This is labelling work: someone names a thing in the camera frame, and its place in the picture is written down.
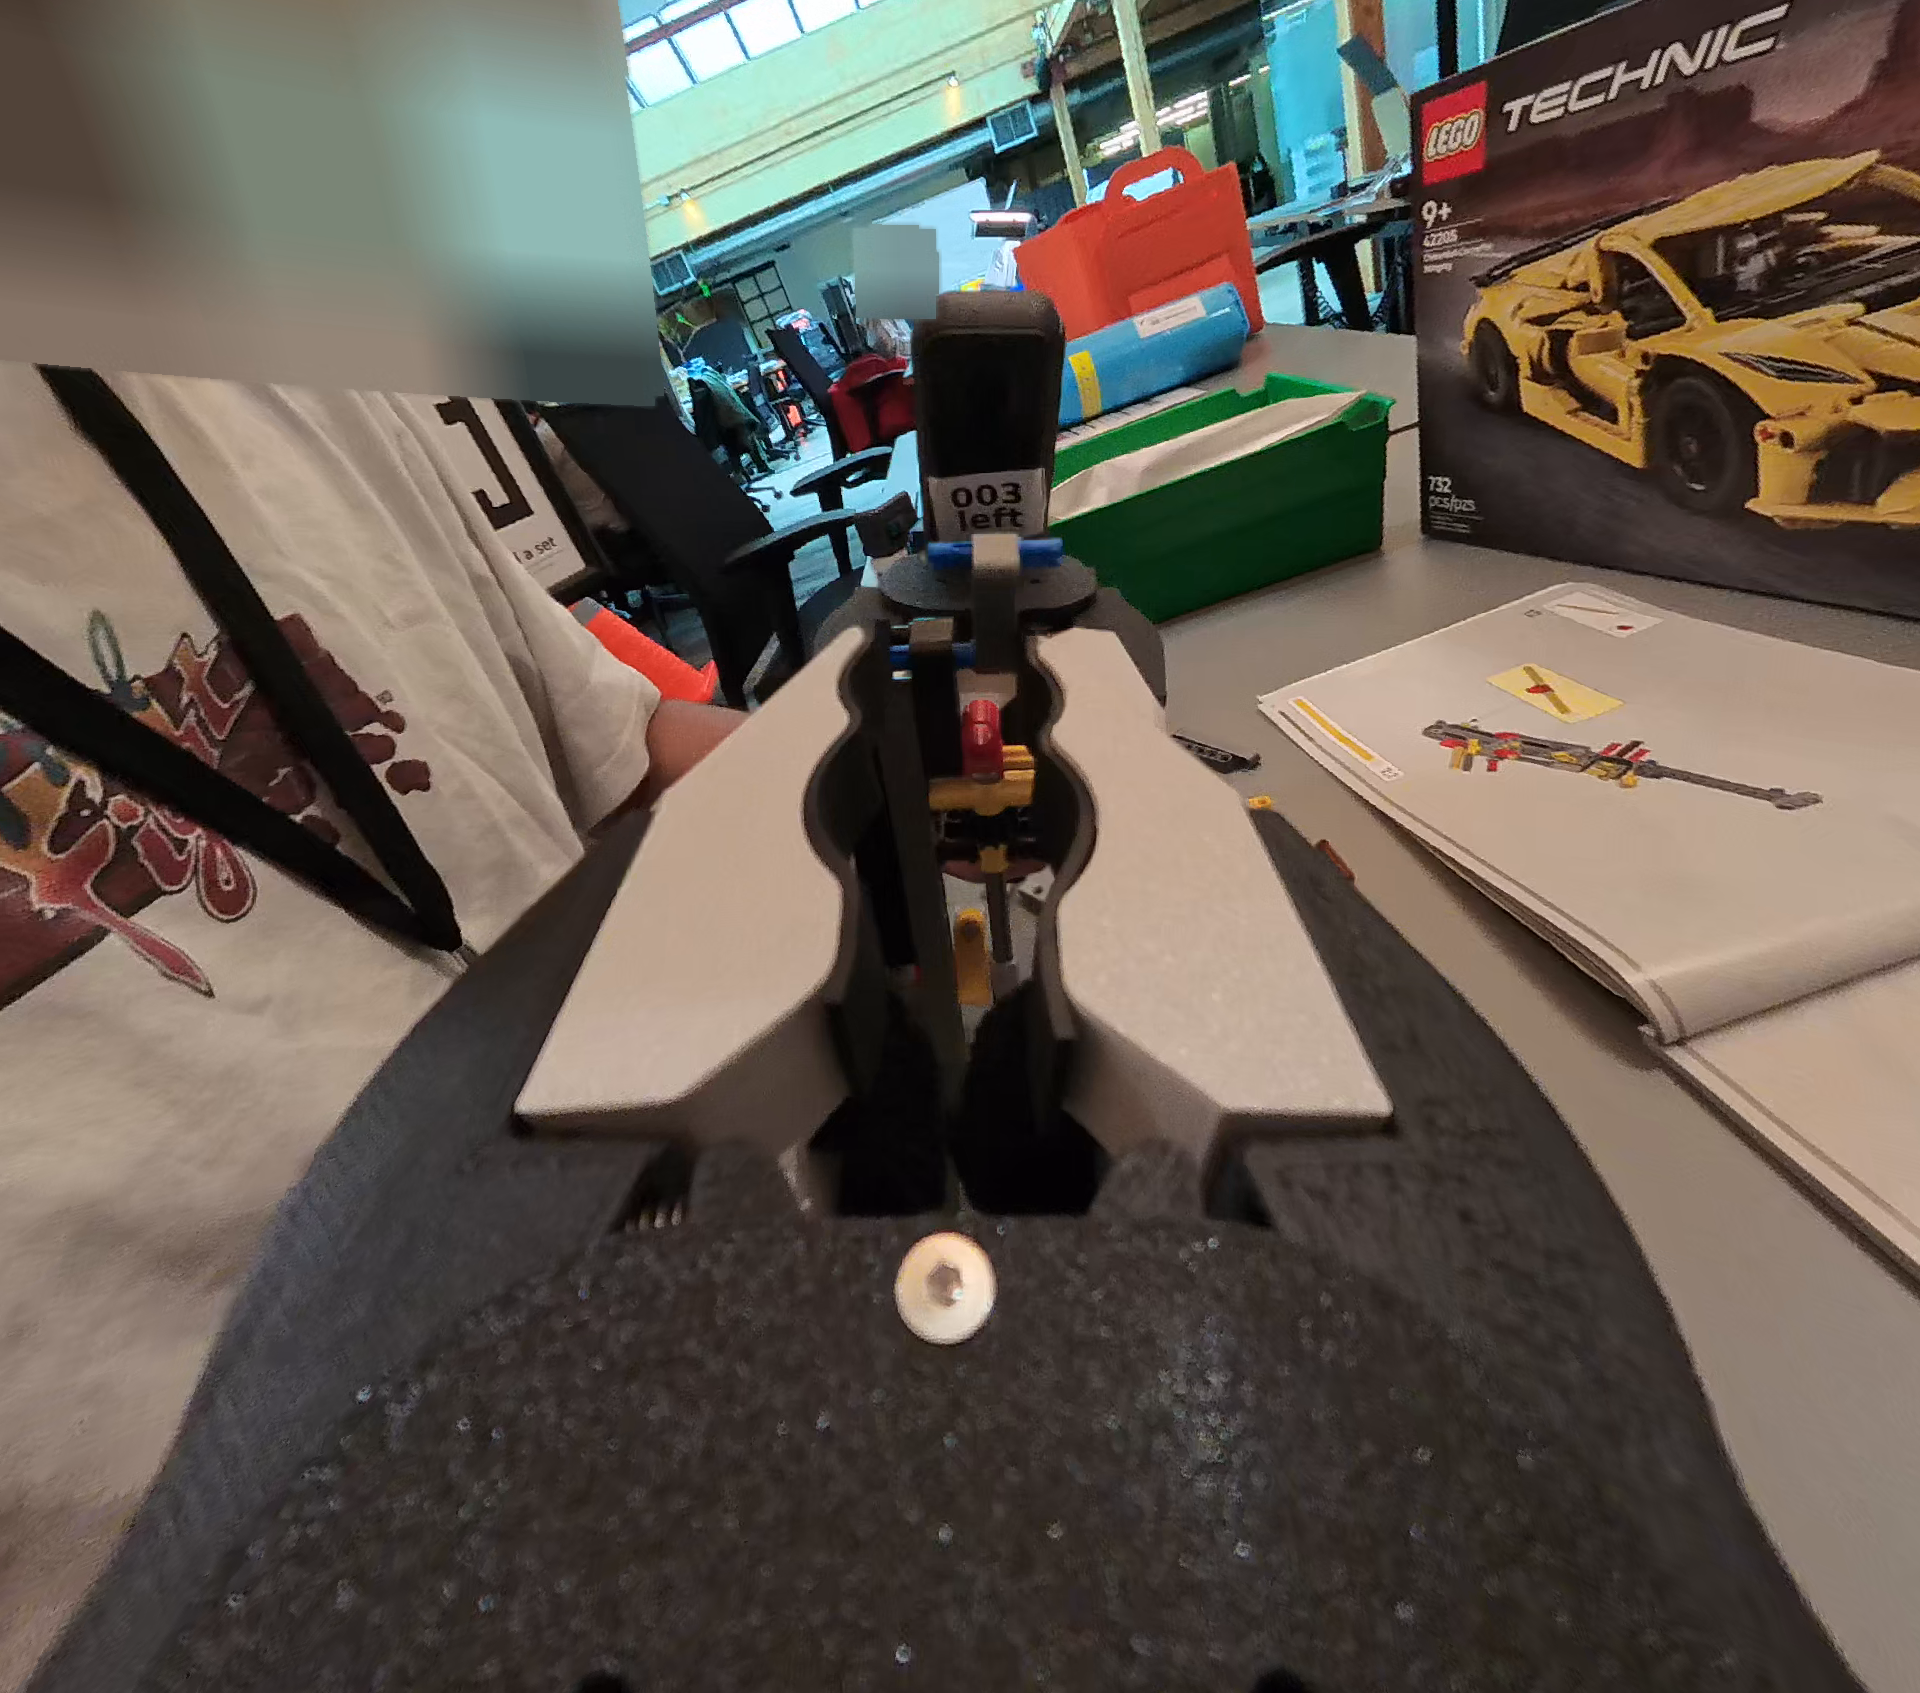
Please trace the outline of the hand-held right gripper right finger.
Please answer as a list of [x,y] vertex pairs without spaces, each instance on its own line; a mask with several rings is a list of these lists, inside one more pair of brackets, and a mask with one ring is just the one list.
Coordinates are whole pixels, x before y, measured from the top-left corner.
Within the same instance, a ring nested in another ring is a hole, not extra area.
[[1042,758],[1084,791],[1048,903],[1073,1054],[1064,1105],[1114,1158],[1202,1169],[1241,1139],[1377,1132],[1394,1105],[1241,792],[1165,729],[1115,633],[1033,645]]

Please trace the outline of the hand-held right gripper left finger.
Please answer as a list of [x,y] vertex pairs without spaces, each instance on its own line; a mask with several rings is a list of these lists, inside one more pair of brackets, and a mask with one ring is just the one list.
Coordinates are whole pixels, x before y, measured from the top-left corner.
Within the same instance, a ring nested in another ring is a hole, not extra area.
[[874,1094],[900,1025],[856,870],[879,804],[852,697],[871,655],[871,629],[842,629],[658,795],[514,1094],[530,1129],[746,1146],[802,1212],[835,1210],[845,1158],[816,1132]]

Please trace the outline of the grey lego connector blue pins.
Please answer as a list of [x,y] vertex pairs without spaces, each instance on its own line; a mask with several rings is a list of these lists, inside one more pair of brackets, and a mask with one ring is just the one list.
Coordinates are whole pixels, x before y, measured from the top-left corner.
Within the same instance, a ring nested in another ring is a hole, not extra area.
[[929,541],[925,561],[933,596],[971,619],[977,677],[1012,677],[1021,667],[1021,583],[1064,566],[1051,535],[967,533]]

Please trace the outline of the long grey Technic assembly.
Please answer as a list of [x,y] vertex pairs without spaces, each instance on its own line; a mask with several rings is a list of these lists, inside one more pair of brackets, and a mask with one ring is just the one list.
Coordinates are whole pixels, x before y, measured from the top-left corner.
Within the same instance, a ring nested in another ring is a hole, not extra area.
[[957,1003],[983,1013],[1021,983],[1015,892],[1042,870],[1030,716],[1015,667],[986,663],[952,618],[887,626],[882,645],[918,758],[929,855],[944,882],[963,882],[949,915]]

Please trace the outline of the lego instruction booklet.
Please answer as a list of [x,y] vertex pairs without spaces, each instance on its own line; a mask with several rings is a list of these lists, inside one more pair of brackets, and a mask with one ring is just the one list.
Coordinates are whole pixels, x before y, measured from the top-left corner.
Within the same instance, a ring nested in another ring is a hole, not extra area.
[[1917,673],[1562,582],[1258,711],[1917,1273]]

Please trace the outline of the person's left forearm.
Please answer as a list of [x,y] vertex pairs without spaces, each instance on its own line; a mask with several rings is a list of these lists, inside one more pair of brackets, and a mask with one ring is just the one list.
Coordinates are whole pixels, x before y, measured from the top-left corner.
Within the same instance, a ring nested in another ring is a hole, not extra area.
[[646,718],[645,773],[631,804],[653,804],[746,722],[748,712],[730,705],[663,697]]

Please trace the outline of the yellow car lego box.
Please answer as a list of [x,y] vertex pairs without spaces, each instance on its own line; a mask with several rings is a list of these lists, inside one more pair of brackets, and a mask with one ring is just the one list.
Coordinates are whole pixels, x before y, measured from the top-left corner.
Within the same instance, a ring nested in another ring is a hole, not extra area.
[[1428,538],[1917,618],[1917,0],[1629,0],[1410,142]]

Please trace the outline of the red office chair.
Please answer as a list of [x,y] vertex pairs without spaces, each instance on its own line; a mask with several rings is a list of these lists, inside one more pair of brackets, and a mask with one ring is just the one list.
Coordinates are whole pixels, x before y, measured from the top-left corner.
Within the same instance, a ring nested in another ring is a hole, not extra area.
[[848,452],[892,450],[918,424],[911,361],[892,354],[849,360],[830,384],[829,402]]

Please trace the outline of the blue roll white label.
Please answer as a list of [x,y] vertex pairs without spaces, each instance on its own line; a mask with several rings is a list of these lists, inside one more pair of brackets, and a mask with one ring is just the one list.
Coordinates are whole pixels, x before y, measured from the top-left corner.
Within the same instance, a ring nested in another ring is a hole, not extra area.
[[1233,284],[1210,284],[1159,308],[1067,336],[1059,427],[1233,369],[1251,317]]

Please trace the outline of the orange felt bag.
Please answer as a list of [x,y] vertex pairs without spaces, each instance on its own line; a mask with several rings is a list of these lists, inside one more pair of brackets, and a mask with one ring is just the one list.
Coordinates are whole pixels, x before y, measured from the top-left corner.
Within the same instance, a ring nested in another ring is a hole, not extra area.
[[1159,147],[1111,176],[1100,199],[1015,247],[1022,291],[1045,295],[1070,336],[1232,284],[1261,331],[1258,273],[1236,166],[1206,170]]

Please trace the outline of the green plastic bin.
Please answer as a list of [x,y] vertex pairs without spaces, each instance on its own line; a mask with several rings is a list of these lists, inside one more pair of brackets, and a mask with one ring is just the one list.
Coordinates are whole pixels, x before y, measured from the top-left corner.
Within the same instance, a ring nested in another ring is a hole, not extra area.
[[1395,400],[1270,372],[1062,434],[1048,520],[1151,622],[1266,589],[1384,538]]

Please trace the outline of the orange white object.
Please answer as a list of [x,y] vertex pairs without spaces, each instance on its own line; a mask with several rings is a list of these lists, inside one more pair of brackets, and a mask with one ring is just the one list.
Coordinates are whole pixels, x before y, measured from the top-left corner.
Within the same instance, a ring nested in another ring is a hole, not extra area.
[[658,638],[646,637],[631,618],[595,597],[580,597],[568,611],[602,651],[646,677],[660,700],[685,705],[717,703],[717,668],[712,662],[705,667],[689,663]]

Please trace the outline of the black office chair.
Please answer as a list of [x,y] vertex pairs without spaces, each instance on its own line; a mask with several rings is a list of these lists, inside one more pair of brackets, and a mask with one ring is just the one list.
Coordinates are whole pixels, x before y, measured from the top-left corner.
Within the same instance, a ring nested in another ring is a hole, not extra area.
[[[727,705],[750,705],[756,675],[781,685],[805,663],[812,637],[856,583],[849,538],[887,556],[918,520],[914,500],[893,491],[882,505],[824,505],[772,527],[672,406],[553,406],[546,420],[698,611]],[[793,556],[816,541],[830,544],[842,579],[798,600]]]

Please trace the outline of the black table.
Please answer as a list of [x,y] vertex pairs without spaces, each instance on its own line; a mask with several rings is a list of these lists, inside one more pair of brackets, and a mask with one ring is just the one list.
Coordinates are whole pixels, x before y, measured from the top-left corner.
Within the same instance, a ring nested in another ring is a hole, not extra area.
[[1292,272],[1307,330],[1413,335],[1406,198],[1347,194],[1307,213],[1277,213],[1252,236],[1252,269]]

